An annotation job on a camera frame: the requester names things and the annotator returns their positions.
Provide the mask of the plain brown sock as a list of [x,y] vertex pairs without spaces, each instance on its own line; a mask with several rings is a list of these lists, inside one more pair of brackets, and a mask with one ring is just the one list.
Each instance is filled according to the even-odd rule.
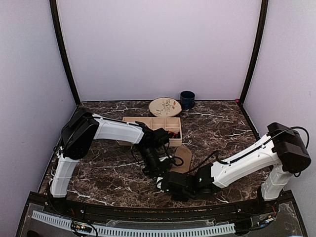
[[179,146],[175,152],[176,164],[172,165],[170,172],[186,173],[191,169],[192,152],[185,146]]

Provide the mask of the argyle black red orange sock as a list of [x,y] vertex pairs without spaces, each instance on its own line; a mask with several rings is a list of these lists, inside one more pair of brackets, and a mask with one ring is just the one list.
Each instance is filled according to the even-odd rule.
[[169,132],[168,137],[172,139],[179,139],[181,137],[180,132],[175,133],[175,132]]

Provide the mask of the wooden compartment tray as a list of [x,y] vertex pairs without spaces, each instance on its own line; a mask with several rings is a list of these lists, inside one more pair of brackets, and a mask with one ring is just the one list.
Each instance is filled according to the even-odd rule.
[[182,126],[181,119],[177,117],[173,118],[158,118],[158,117],[123,117],[125,122],[143,122],[151,130],[163,128],[169,132],[180,132],[181,137],[179,139],[169,139],[170,147],[179,147],[182,145]]

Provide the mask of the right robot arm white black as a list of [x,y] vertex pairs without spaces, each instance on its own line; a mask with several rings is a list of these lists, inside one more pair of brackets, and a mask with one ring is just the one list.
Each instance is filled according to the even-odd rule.
[[263,214],[290,178],[300,175],[311,164],[307,151],[309,143],[303,142],[298,130],[305,128],[273,122],[268,125],[268,133],[253,145],[224,160],[218,159],[198,168],[194,175],[167,173],[161,188],[182,198],[205,199],[244,176],[272,166],[267,180],[259,188],[259,198],[252,204],[256,214]]

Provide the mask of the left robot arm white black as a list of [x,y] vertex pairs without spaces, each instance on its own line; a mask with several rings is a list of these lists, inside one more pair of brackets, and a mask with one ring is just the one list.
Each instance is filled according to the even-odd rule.
[[73,171],[80,159],[85,157],[93,140],[108,139],[134,145],[144,160],[145,175],[158,177],[171,168],[174,158],[169,154],[160,158],[157,149],[169,142],[168,132],[163,128],[152,130],[143,122],[125,122],[105,118],[87,108],[79,109],[62,128],[60,145],[56,149],[58,164],[50,183],[54,198],[50,207],[59,215],[66,215],[70,205],[66,197]]

